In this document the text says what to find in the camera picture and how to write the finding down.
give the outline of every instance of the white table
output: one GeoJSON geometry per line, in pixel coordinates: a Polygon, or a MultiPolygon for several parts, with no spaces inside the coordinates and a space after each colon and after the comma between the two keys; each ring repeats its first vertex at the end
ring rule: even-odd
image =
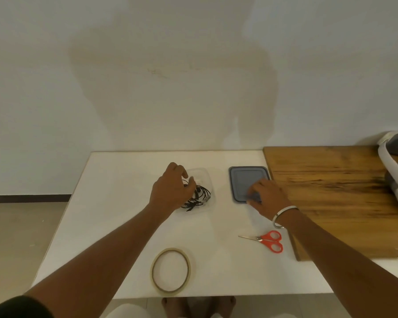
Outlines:
{"type": "MultiPolygon", "coordinates": [[[[313,262],[296,261],[285,230],[281,254],[238,237],[272,228],[250,206],[235,204],[230,191],[228,168],[266,166],[261,151],[92,153],[33,284],[142,210],[154,181],[171,161],[186,169],[208,170],[215,208],[172,214],[150,239],[115,298],[159,296],[149,270],[154,257],[169,247],[185,251],[192,264],[189,284],[179,296],[332,292],[313,262]]],[[[377,263],[398,276],[398,259],[377,263]]]]}

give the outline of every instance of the foot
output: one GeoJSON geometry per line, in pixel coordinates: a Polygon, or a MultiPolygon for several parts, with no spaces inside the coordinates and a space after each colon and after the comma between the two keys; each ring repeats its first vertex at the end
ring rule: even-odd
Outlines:
{"type": "Polygon", "coordinates": [[[167,318],[191,318],[187,298],[162,298],[161,303],[167,318]]]}
{"type": "Polygon", "coordinates": [[[230,318],[235,305],[236,298],[232,295],[212,297],[206,318],[211,318],[214,313],[220,314],[223,318],[230,318]]]}

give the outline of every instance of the scissors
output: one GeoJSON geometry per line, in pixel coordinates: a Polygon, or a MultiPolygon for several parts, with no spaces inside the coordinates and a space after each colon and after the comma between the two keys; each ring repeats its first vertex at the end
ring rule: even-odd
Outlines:
{"type": "Polygon", "coordinates": [[[261,235],[260,237],[245,237],[243,235],[239,235],[239,237],[261,242],[274,253],[282,253],[283,251],[283,246],[280,243],[281,234],[274,230],[268,232],[265,235],[261,235]]]}

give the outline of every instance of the tape roll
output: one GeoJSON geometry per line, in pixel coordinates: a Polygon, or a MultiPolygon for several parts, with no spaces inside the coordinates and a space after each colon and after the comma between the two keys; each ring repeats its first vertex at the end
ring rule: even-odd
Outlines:
{"type": "Polygon", "coordinates": [[[176,249],[176,248],[168,248],[165,250],[162,250],[156,257],[155,260],[153,260],[152,266],[150,268],[150,280],[152,281],[152,284],[154,285],[154,287],[156,288],[156,290],[158,290],[158,292],[160,292],[161,294],[165,295],[165,296],[172,296],[172,295],[176,295],[178,294],[181,290],[184,289],[184,287],[187,285],[187,282],[189,281],[190,278],[190,272],[191,272],[191,266],[190,266],[190,261],[189,258],[187,257],[187,255],[181,251],[180,249],[176,249]],[[154,278],[154,274],[153,271],[155,269],[155,265],[156,262],[158,261],[158,259],[163,256],[164,254],[170,253],[170,252],[176,252],[178,254],[180,254],[183,259],[186,262],[186,266],[187,266],[187,274],[186,274],[186,278],[184,279],[184,282],[181,284],[181,286],[179,286],[178,288],[174,289],[174,290],[165,290],[163,288],[161,288],[155,281],[154,278]]]}

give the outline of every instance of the sleeve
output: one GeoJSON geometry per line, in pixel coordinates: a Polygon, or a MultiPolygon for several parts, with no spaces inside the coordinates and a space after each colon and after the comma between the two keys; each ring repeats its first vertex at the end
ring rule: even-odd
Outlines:
{"type": "Polygon", "coordinates": [[[37,300],[20,295],[0,304],[0,318],[53,318],[37,300]]]}

